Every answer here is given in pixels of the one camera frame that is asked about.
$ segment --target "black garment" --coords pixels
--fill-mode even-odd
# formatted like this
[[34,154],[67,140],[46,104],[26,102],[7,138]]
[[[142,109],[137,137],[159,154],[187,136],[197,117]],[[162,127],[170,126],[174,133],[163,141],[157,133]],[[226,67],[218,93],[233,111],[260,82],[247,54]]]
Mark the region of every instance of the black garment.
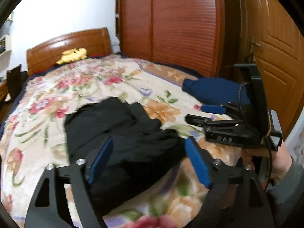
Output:
[[113,153],[101,179],[92,185],[93,206],[105,215],[162,178],[184,156],[184,139],[172,129],[160,129],[139,103],[110,97],[66,117],[67,149],[73,163],[99,145],[113,140]]

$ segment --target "black cable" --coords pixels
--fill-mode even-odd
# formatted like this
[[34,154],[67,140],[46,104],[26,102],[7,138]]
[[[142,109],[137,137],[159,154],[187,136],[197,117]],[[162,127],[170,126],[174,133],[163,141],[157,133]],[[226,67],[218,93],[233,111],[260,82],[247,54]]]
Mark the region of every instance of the black cable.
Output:
[[[246,121],[246,119],[244,118],[244,111],[243,111],[243,109],[242,109],[242,105],[241,105],[241,94],[242,94],[242,89],[247,85],[247,84],[249,84],[249,82],[246,82],[246,81],[244,81],[241,85],[240,85],[240,87],[239,87],[239,90],[238,90],[238,94],[237,94],[237,106],[238,106],[238,112],[239,112],[239,116],[240,116],[240,118],[243,120],[243,123],[244,123],[244,125],[246,126],[246,128],[247,129],[249,129],[249,130],[251,130],[251,131],[253,131],[253,132],[255,132],[255,130],[249,125],[249,123]],[[269,142],[268,142],[268,140],[270,140],[270,138],[269,137],[267,137],[267,138],[264,138],[264,142],[265,142],[265,145],[266,145],[266,147],[267,147],[267,150],[268,150],[268,153],[269,153],[269,161],[268,161],[268,178],[267,178],[267,183],[266,183],[266,186],[265,186],[265,191],[267,190],[267,186],[268,186],[268,184],[269,184],[269,182],[270,182],[270,179],[271,179],[271,172],[272,172],[272,152],[271,152],[271,148],[270,148],[270,145],[269,145]]]
[[245,124],[246,128],[251,129],[251,126],[248,124],[248,122],[246,121],[246,119],[244,118],[244,112],[243,112],[243,109],[242,109],[242,105],[241,105],[241,94],[242,94],[242,89],[247,85],[249,84],[249,82],[247,81],[244,81],[240,87],[239,87],[239,90],[238,90],[238,94],[237,94],[237,106],[238,106],[238,112],[239,112],[239,116],[240,118],[243,120],[243,123]]
[[271,152],[271,148],[270,148],[270,145],[269,145],[269,143],[268,143],[268,141],[266,141],[266,140],[271,140],[270,139],[270,137],[268,136],[267,138],[265,138],[264,139],[265,141],[265,145],[266,145],[266,147],[267,147],[267,149],[268,149],[268,153],[269,153],[269,161],[268,161],[268,163],[269,163],[269,165],[268,165],[268,168],[269,168],[269,171],[268,171],[268,178],[267,178],[267,183],[266,183],[266,186],[265,186],[265,191],[267,190],[267,186],[268,186],[268,184],[269,184],[269,182],[270,182],[270,179],[271,179],[271,172],[272,172],[272,152]]

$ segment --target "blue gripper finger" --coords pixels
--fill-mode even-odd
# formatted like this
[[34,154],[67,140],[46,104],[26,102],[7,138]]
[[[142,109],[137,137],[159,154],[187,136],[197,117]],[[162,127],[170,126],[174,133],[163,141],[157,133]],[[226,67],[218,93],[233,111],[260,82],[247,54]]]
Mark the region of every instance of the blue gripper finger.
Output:
[[99,180],[112,154],[112,151],[113,151],[113,141],[110,138],[106,141],[102,149],[99,151],[93,164],[91,165],[89,171],[87,172],[88,174],[87,181],[89,185],[92,185]]
[[226,108],[220,105],[207,105],[204,104],[201,106],[201,111],[206,113],[213,113],[213,114],[224,114],[226,112]]
[[193,137],[185,140],[185,150],[201,184],[208,189],[212,187],[211,176],[212,156],[207,150],[201,149]]

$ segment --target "wooden cabinet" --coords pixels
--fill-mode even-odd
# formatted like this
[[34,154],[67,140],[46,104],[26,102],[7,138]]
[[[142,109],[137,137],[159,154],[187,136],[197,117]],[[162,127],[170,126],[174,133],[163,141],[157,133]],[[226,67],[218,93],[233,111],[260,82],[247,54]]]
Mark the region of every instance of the wooden cabinet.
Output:
[[127,56],[215,76],[222,56],[223,0],[121,0]]

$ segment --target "blue pillow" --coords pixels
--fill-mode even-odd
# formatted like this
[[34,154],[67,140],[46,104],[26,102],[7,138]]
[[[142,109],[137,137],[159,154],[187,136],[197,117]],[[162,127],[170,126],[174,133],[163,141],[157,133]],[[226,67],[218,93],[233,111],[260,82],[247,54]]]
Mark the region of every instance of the blue pillow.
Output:
[[[185,79],[182,90],[198,101],[208,105],[226,105],[238,101],[240,84],[222,78],[200,78],[197,81]],[[250,104],[244,88],[241,93],[241,103]]]

